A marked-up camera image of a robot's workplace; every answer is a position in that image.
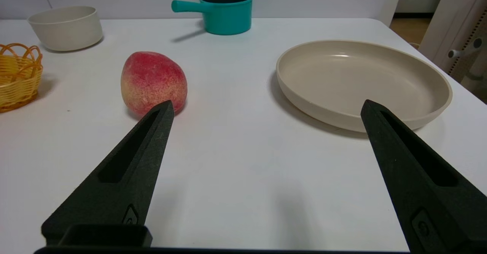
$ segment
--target wooden floor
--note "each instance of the wooden floor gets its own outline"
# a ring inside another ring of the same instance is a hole
[[[416,49],[430,25],[431,19],[393,19],[390,28]]]

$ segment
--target woven basket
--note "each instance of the woven basket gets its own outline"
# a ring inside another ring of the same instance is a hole
[[[23,56],[14,50],[25,51]],[[14,110],[37,97],[42,74],[42,54],[37,46],[0,44],[0,112]]]

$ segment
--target saucepan handle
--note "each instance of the saucepan handle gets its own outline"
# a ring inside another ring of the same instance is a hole
[[[207,13],[212,11],[212,7],[208,4],[200,4],[195,2],[174,0],[171,3],[172,11],[174,12],[201,12]]]

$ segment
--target white bowl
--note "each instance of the white bowl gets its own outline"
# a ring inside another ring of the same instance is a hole
[[[96,44],[103,37],[96,9],[68,6],[32,15],[27,20],[48,49],[72,51]]]

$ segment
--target beige bowl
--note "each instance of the beige bowl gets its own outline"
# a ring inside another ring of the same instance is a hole
[[[52,9],[32,15],[27,21],[42,44],[55,51],[89,47],[103,37],[96,9],[90,6]]]
[[[403,52],[354,41],[317,41],[286,51],[277,62],[285,96],[322,122],[365,132],[366,99],[389,108],[411,129],[438,117],[452,88],[435,68]]]

